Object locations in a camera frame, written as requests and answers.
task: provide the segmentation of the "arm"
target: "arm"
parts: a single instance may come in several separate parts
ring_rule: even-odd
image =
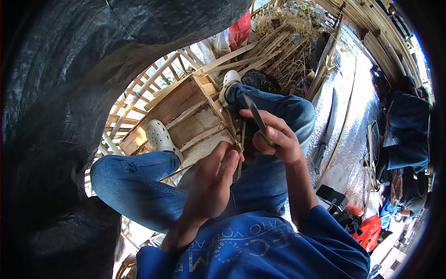
[[[198,229],[224,211],[232,176],[238,162],[244,160],[243,155],[231,148],[229,142],[220,142],[211,154],[198,161],[183,214],[164,238],[161,250],[179,257],[195,239]]]
[[[319,204],[311,185],[305,154],[296,134],[283,119],[267,111],[260,110],[259,113],[268,125],[266,129],[268,139],[276,145],[269,146],[260,132],[254,135],[252,141],[262,154],[275,155],[285,163],[291,218],[293,223],[296,226],[299,224],[299,229],[302,229],[310,210]],[[242,109],[240,114],[252,117],[248,109]]]
[[[319,202],[311,185],[306,160],[286,164],[285,171],[291,219],[302,230],[306,216]]]
[[[410,217],[410,210],[408,209],[403,209],[403,211],[400,212],[401,215],[406,216],[406,217]]]

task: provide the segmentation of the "knife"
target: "knife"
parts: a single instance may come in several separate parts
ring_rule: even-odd
[[[328,120],[328,127],[327,132],[325,133],[324,140],[319,143],[319,150],[318,154],[316,155],[316,159],[314,161],[314,171],[317,175],[319,175],[320,167],[322,166],[325,153],[327,151],[328,143],[330,142],[331,135],[333,134],[333,129],[335,128],[335,122],[336,122],[336,113],[338,111],[338,93],[336,92],[336,89],[333,88],[333,99],[331,101],[331,112],[330,112],[330,118]]]
[[[274,142],[270,141],[268,139],[268,137],[266,136],[266,125],[265,125],[265,122],[263,122],[263,119],[259,114],[259,109],[257,108],[256,104],[246,94],[243,94],[243,97],[245,98],[245,102],[252,112],[252,116],[254,116],[254,120],[256,121],[257,126],[259,126],[260,133],[262,134],[263,138],[266,140],[266,142],[268,143],[269,146],[274,146]]]

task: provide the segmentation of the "white crocs shoe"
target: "white crocs shoe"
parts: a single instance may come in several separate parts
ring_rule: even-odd
[[[235,82],[242,83],[239,73],[237,73],[237,71],[235,70],[228,71],[224,76],[223,88],[219,95],[219,102],[222,104],[223,107],[228,106],[228,103],[226,101],[226,91]]]
[[[147,124],[145,136],[147,137],[150,145],[153,147],[153,151],[173,152],[178,156],[178,159],[180,159],[180,166],[183,164],[183,154],[181,154],[180,150],[173,145],[169,132],[167,132],[166,127],[161,123],[161,121],[156,119],[151,120]]]

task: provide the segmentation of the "knee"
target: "knee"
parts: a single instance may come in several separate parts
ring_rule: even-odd
[[[303,98],[294,96],[296,99],[295,107],[293,109],[293,117],[297,119],[297,124],[300,127],[307,127],[314,129],[315,114],[313,104]]]
[[[314,106],[313,104],[308,101],[308,100],[301,100],[302,104],[302,115],[304,116],[304,119],[310,123],[313,123],[314,126],[314,121],[316,119],[315,115],[314,115]]]
[[[122,162],[118,155],[107,155],[99,158],[92,166],[90,171],[91,187],[97,193],[104,186],[110,186],[110,179],[117,172],[123,170]]]

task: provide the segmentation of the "hand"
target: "hand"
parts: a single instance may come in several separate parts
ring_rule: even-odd
[[[240,114],[244,117],[253,118],[250,109],[242,109]],[[265,110],[259,110],[259,114],[267,125],[266,135],[270,141],[275,143],[275,146],[269,146],[260,131],[258,131],[252,139],[257,150],[265,155],[275,155],[284,163],[302,162],[303,160],[306,164],[306,158],[296,134],[285,123],[285,120]]]
[[[243,155],[231,148],[231,143],[221,141],[211,154],[197,162],[182,215],[188,222],[201,226],[226,208],[232,176],[238,163],[244,161]]]

